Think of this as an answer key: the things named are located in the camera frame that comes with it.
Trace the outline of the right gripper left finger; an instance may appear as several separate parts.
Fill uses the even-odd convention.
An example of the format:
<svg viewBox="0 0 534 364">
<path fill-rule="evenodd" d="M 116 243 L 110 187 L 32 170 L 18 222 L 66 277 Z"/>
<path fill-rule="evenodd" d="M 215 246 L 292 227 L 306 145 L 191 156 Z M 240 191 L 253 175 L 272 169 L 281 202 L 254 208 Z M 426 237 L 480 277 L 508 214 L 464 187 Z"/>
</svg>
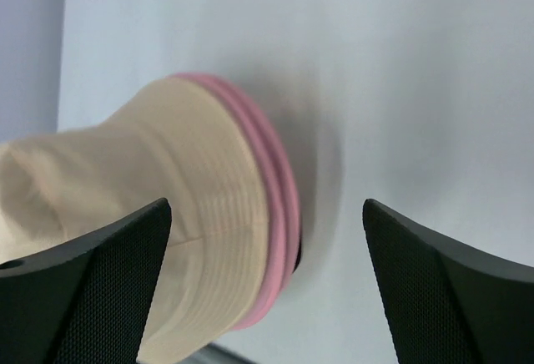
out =
<svg viewBox="0 0 534 364">
<path fill-rule="evenodd" d="M 135 363 L 169 239 L 159 199 L 1 265 L 3 363 Z"/>
</svg>

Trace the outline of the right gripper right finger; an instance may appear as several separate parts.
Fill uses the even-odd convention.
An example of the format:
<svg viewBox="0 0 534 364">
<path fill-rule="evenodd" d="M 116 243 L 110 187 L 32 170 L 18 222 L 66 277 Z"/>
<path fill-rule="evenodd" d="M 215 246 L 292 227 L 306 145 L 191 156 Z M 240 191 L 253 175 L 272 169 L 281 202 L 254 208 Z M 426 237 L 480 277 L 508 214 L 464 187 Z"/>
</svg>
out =
<svg viewBox="0 0 534 364">
<path fill-rule="evenodd" d="M 533 269 L 368 199 L 365 238 L 400 363 L 531 363 Z"/>
</svg>

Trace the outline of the black bucket hat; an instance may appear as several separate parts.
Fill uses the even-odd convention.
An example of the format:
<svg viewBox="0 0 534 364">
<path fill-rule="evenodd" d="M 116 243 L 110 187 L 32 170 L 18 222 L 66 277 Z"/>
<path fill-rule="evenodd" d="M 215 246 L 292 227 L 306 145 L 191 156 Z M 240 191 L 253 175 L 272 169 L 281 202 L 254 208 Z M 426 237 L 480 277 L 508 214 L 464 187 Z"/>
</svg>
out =
<svg viewBox="0 0 534 364">
<path fill-rule="evenodd" d="M 296 257 L 295 257 L 295 264 L 294 264 L 294 268 L 293 268 L 293 273 L 296 272 L 296 270 L 298 269 L 298 267 L 300 265 L 301 256 L 302 256 L 302 236 L 300 236 L 300 238 L 299 238 L 299 244 L 298 244 L 298 249 L 297 249 L 297 253 L 296 253 Z"/>
</svg>

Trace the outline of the beige bucket hat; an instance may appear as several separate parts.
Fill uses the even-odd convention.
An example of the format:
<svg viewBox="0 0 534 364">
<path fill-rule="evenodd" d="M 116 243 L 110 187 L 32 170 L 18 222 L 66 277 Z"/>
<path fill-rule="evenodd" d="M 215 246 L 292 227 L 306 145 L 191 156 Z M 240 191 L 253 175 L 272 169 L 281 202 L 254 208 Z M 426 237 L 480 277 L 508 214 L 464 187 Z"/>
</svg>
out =
<svg viewBox="0 0 534 364">
<path fill-rule="evenodd" d="M 1 258 L 31 255 L 165 198 L 172 226 L 139 349 L 175 363 L 254 316 L 270 267 L 262 174 L 225 106 L 167 77 L 99 125 L 1 146 Z"/>
</svg>

